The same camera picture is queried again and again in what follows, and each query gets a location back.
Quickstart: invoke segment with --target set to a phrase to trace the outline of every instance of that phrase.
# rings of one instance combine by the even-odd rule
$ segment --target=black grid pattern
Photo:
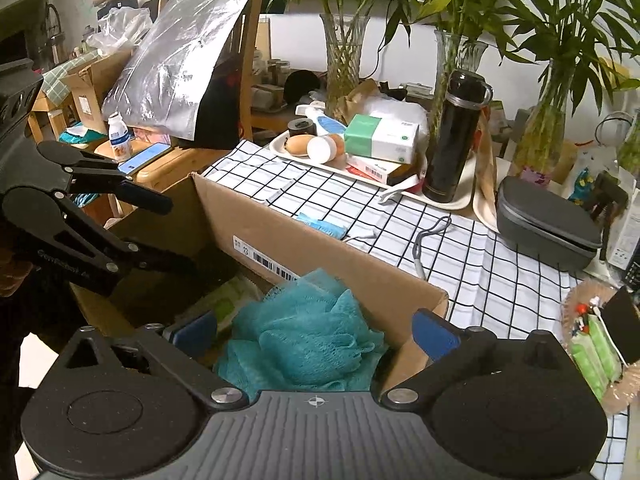
[[[420,258],[427,280],[449,294],[447,319],[462,328],[484,326],[499,338],[526,338],[537,328],[561,336],[560,303],[577,285],[576,276],[513,250],[480,222],[405,196],[380,204],[383,189],[373,181],[281,159],[247,141],[204,175],[286,216],[304,213],[346,228],[348,237],[356,237],[350,245],[414,276],[418,232],[449,216],[445,233],[423,240]],[[624,417],[609,419],[611,431],[622,427]],[[607,438],[594,466],[596,478],[620,478],[621,446],[624,457],[626,433]]]

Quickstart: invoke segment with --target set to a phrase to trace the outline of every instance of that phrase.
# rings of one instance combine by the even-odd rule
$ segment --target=hand
[[[10,240],[0,222],[0,298],[8,298],[22,285],[33,266],[29,262],[14,260],[9,248]]]

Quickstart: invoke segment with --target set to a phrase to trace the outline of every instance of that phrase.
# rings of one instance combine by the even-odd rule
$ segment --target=blue gripper pad
[[[173,325],[164,330],[164,338],[191,358],[203,356],[216,339],[218,321],[213,312],[208,311],[181,325]]]
[[[412,319],[414,341],[434,362],[460,346],[462,330],[425,309]]]

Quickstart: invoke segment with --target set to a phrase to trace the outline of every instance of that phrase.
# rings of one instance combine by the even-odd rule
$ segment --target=blue packet
[[[326,235],[329,235],[332,238],[336,238],[337,240],[342,240],[347,234],[346,227],[340,227],[332,224],[331,222],[325,222],[324,220],[316,220],[315,218],[311,218],[304,213],[298,213],[298,215],[296,216],[296,220]]]

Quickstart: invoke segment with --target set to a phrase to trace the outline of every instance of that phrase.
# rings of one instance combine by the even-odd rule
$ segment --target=barcode label
[[[367,173],[374,176],[376,179],[382,180],[382,173],[379,173],[376,170],[372,170],[369,166],[366,166],[365,170],[367,171]]]
[[[239,253],[244,254],[247,258],[251,258],[254,262],[260,264],[265,269],[270,270],[274,274],[277,274],[281,278],[292,282],[299,278],[297,274],[291,272],[287,267],[281,266],[278,262],[274,262],[270,257],[265,256],[257,249],[251,247],[251,245],[244,243],[240,238],[234,236],[234,249]]]

